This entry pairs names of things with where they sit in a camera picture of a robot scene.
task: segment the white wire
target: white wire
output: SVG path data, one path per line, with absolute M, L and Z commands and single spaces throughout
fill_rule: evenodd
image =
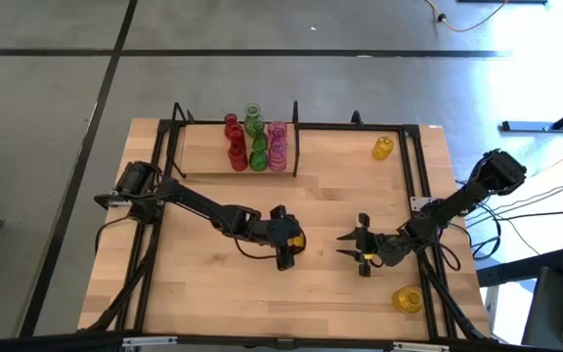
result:
M 522 208 L 523 206 L 531 205 L 531 204 L 537 203 L 537 202 L 539 202 L 539 201 L 541 201 L 541 200 L 547 199 L 547 198 L 549 198 L 549 197 L 553 197 L 553 196 L 555 196 L 555 195 L 557 195 L 557 194 L 563 192 L 563 186 L 560 186 L 559 188 L 560 188 L 560 190 L 558 190 L 558 191 L 556 191 L 556 192 L 554 192 L 554 193 L 552 193 L 552 194 L 550 194 L 550 195 L 549 195 L 548 193 L 550 193 L 550 192 L 552 192 L 553 190 L 556 190 L 556 189 L 558 189 L 558 188 L 556 187 L 556 188 L 554 188 L 553 190 L 546 191 L 546 192 L 543 193 L 543 194 L 533 196 L 532 198 L 540 197 L 540 196 L 546 195 L 546 196 L 544 196 L 544 197 L 542 197 L 542 198 L 540 198 L 540 199 L 536 199 L 536 200 L 530 201 L 530 202 L 528 202 L 528 203 L 525 203 L 525 204 L 522 204 L 522 205 L 519 205 L 519 206 L 515 206 L 515 207 L 509 208 L 509 209 L 505 209 L 504 211 L 497 212 L 497 215 L 501 215 L 501 214 L 504 214 L 504 213 L 509 212 L 509 211 L 512 211 L 512 210 L 520 209 L 520 208 Z M 518 202 L 527 201 L 527 200 L 517 200 L 517 201 L 513 202 L 513 203 L 510 204 L 510 205 L 502 205 L 502 206 L 500 206 L 500 207 L 511 206 L 511 205 L 516 204 L 516 203 L 518 203 Z M 491 219 L 491 218 L 492 218 L 492 216 L 485 217 L 485 218 L 483 218 L 483 219 L 481 219 L 481 220 L 479 220 L 479 221 L 477 221 L 477 222 L 474 222 L 474 223 L 471 224 L 471 225 L 467 225 L 466 227 L 467 227 L 467 228 L 471 228 L 471 227 L 473 227 L 473 226 L 479 224 L 480 222 L 486 221 L 486 220 Z
M 529 176 L 528 179 L 529 179 L 529 180 L 533 179 L 534 177 L 536 177 L 536 176 L 542 174 L 544 171 L 550 169 L 551 167 L 553 167 L 553 166 L 559 164 L 559 163 L 562 162 L 562 161 L 563 161 L 563 157 L 562 157 L 561 159 L 559 159 L 559 160 L 553 162 L 550 166 L 546 167 L 545 169 L 536 172 L 536 173 L 535 173 L 534 175 L 532 175 L 532 176 Z M 457 182 L 461 183 L 462 185 L 465 185 L 465 184 L 466 184 L 466 183 L 463 182 L 463 181 L 457 181 Z M 500 206 L 500 207 L 498 207 L 498 208 L 495 208 L 494 211 L 497 211 L 497 210 L 499 210 L 499 209 L 502 209 L 502 208 L 505 208 L 505 207 L 508 207 L 508 206 L 512 206 L 512 205 L 518 204 L 518 203 L 523 202 L 523 201 L 529 201 L 529 200 L 531 200 L 531 199 L 533 199 L 533 198 L 536 198 L 536 197 L 545 196 L 545 195 L 547 195 L 547 194 L 549 194 L 549 193 L 551 193 L 551 192 L 553 192 L 553 191 L 555 191 L 555 190 L 557 190 L 557 189 L 560 189 L 560 188 L 563 188 L 563 186 L 556 187 L 556 188 L 554 188 L 554 189 L 552 189 L 552 190 L 546 191 L 546 192 L 544 192 L 544 193 L 542 193 L 542 194 L 539 194 L 539 195 L 535 195 L 535 196 L 529 197 L 529 198 L 527 198 L 527 199 L 516 200 L 516 201 L 514 201 L 513 203 L 511 203 L 511 204 L 509 204 L 509 205 L 502 205 L 502 206 Z M 466 221 L 471 221 L 471 220 L 477 219 L 477 218 L 479 218 L 479 217 L 481 217 L 481 216 L 483 216 L 483 215 L 484 215 L 483 212 L 482 212 L 482 213 L 479 213 L 479 214 L 477 214 L 477 215 L 475 215 L 475 216 L 473 216 L 473 217 L 467 218 Z
M 516 205 L 516 204 L 518 204 L 518 203 L 521 203 L 521 202 L 524 202 L 524 201 L 529 201 L 529 200 L 531 200 L 531 199 L 533 199 L 533 198 L 546 196 L 546 195 L 548 195 L 549 193 L 551 193 L 551 192 L 553 192 L 553 191 L 555 191 L 555 190 L 559 190 L 559 189 L 563 189 L 563 185 L 562 185 L 562 186 L 555 187 L 555 188 L 553 188 L 553 189 L 550 189 L 550 190 L 548 190 L 548 191 L 546 191 L 546 192 L 544 192 L 544 193 L 541 193 L 541 194 L 539 194 L 539 195 L 531 196 L 531 197 L 529 197 L 529 198 L 527 198 L 527 199 L 520 199 L 520 200 L 514 201 L 514 202 L 511 203 L 511 204 L 501 205 L 501 206 L 499 206 L 499 207 L 494 208 L 493 211 L 497 211 L 497 210 L 499 210 L 499 209 L 503 209 L 503 208 L 508 207 L 508 206 L 514 206 L 514 205 Z M 471 221 L 471 220 L 477 219 L 477 218 L 479 218 L 479 217 L 481 217 L 481 216 L 484 216 L 484 213 L 477 214 L 477 215 L 475 215 L 475 216 L 473 216 L 473 217 L 471 217 L 471 218 L 468 218 L 468 219 L 466 219 L 466 220 L 467 220 L 467 221 Z
M 431 6 L 431 9 L 434 11 L 434 14 L 438 14 L 438 16 L 440 15 L 445 15 L 444 13 L 442 13 L 440 10 L 438 10 L 438 7 L 436 6 L 436 4 L 434 4 L 433 2 L 431 2 L 431 0 L 424 0 L 429 6 Z M 469 31 L 471 29 L 475 29 L 478 26 L 484 24 L 487 20 L 489 20 L 492 16 L 494 16 L 498 10 L 502 9 L 503 6 L 507 5 L 507 3 L 509 2 L 509 0 L 504 0 L 502 4 L 500 4 L 499 7 L 497 7 L 496 10 L 494 10 L 491 14 L 489 14 L 483 21 L 469 26 L 468 28 L 465 29 L 458 29 L 458 28 L 454 28 L 453 26 L 451 26 L 451 24 L 447 21 L 447 15 L 445 15 L 445 18 L 442 20 L 442 22 L 452 31 L 454 32 L 465 32 L 465 31 Z

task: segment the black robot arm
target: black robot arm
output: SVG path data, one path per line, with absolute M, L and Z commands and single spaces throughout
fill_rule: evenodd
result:
M 286 213 L 283 205 L 271 210 L 270 220 L 262 220 L 261 213 L 255 209 L 219 204 L 174 178 L 167 177 L 157 182 L 155 180 L 158 177 L 159 171 L 146 162 L 127 164 L 114 188 L 117 193 L 114 196 L 131 202 L 128 217 L 144 224 L 153 224 L 161 216 L 159 205 L 162 202 L 177 204 L 209 220 L 224 236 L 236 241 L 272 246 L 276 251 L 275 258 L 280 271 L 294 266 L 294 255 L 305 247 L 305 235 L 298 221 L 293 215 Z M 145 190 L 153 182 L 158 183 L 157 188 L 146 193 Z M 100 201 L 102 197 L 99 196 L 96 200 Z
M 511 194 L 525 181 L 527 168 L 516 161 L 510 154 L 494 150 L 484 154 L 471 172 L 466 184 L 446 199 L 438 199 L 425 204 L 397 232 L 399 235 L 374 234 L 368 230 L 368 216 L 360 214 L 361 228 L 339 240 L 354 240 L 359 252 L 339 250 L 355 256 L 360 262 L 360 275 L 370 276 L 370 258 L 376 254 L 383 265 L 399 264 L 411 251 L 423 252 L 425 248 L 438 243 L 438 233 L 449 226 L 451 220 L 463 211 L 474 209 L 481 201 L 491 195 Z M 455 321 L 468 339 L 481 339 L 485 336 L 477 331 L 455 303 L 449 290 L 441 282 L 427 260 L 426 255 L 419 255 L 419 268 L 434 286 L 441 299 L 447 305 Z

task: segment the wooden table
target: wooden table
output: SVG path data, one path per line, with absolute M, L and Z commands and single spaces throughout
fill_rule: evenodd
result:
M 127 162 L 150 160 L 157 124 L 157 119 L 133 120 L 116 177 Z M 420 131 L 432 196 L 445 198 L 456 187 L 444 130 L 421 126 Z M 234 242 L 209 222 L 167 205 L 144 331 L 427 340 L 424 313 L 400 313 L 391 304 L 395 290 L 419 285 L 413 254 L 394 268 L 373 269 L 367 279 L 358 276 L 357 263 L 335 251 L 354 248 L 352 242 L 336 238 L 353 230 L 360 212 L 370 216 L 373 231 L 386 234 L 395 233 L 410 217 L 399 144 L 395 143 L 397 147 L 386 160 L 370 156 L 374 142 L 383 135 L 397 141 L 395 133 L 301 131 L 296 178 L 274 173 L 202 174 L 181 180 L 219 203 L 243 204 L 263 214 L 284 204 L 300 221 L 308 245 L 295 258 L 294 268 L 278 272 L 274 260 L 242 256 Z M 180 137 L 178 163 L 185 149 L 184 136 Z M 415 165 L 411 141 L 408 143 Z M 164 165 L 164 156 L 160 165 Z M 415 167 L 412 172 L 420 194 Z M 111 209 L 106 220 L 126 212 L 126 207 Z M 125 221 L 104 230 L 79 321 L 81 328 L 94 323 L 121 289 L 135 227 L 133 221 Z M 468 239 L 458 229 L 448 229 L 442 241 L 462 264 L 459 272 L 447 268 L 451 293 L 475 327 L 488 335 Z M 273 253 L 269 247 L 252 243 L 242 247 L 254 255 Z M 129 312 L 135 311 L 136 292 L 131 302 Z M 438 328 L 445 335 L 435 292 L 434 302 Z M 132 326 L 130 313 L 126 328 Z

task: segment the gray floor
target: gray floor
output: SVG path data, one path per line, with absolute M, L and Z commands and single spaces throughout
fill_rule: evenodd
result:
M 437 4 L 461 26 L 496 6 Z M 140 1 L 126 48 L 513 50 L 523 55 L 122 58 L 37 333 L 76 328 L 95 232 L 105 219 L 92 196 L 111 188 L 132 117 L 168 117 L 179 101 L 196 118 L 219 118 L 254 101 L 266 118 L 290 120 L 297 100 L 302 120 L 347 121 L 359 110 L 366 121 L 444 125 L 460 178 L 482 152 L 497 147 L 538 170 L 549 155 L 563 155 L 563 135 L 505 135 L 498 124 L 563 115 L 563 32 L 549 26 L 557 24 L 556 9 L 563 11 L 558 4 L 509 5 L 478 30 L 456 34 L 435 26 L 421 0 Z M 127 1 L 0 1 L 0 47 L 111 48 L 126 7 Z M 562 49 L 549 53 L 551 47 Z M 14 335 L 19 326 L 107 64 L 108 58 L 0 58 L 0 217 L 7 219 L 0 230 L 0 337 Z M 489 231 L 475 236 L 481 239 Z M 497 260 L 531 255 L 511 248 L 504 245 Z

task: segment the wooden shelf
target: wooden shelf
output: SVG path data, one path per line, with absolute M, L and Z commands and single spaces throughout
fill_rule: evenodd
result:
M 227 156 L 230 140 L 225 137 L 225 124 L 191 124 L 186 126 L 180 169 L 186 174 L 292 174 L 295 160 L 294 125 L 287 123 L 286 126 L 288 147 L 284 171 L 271 171 L 268 167 L 264 171 L 253 171 L 250 167 L 241 172 L 235 171 Z M 253 138 L 246 132 L 244 137 L 246 155 L 249 157 Z

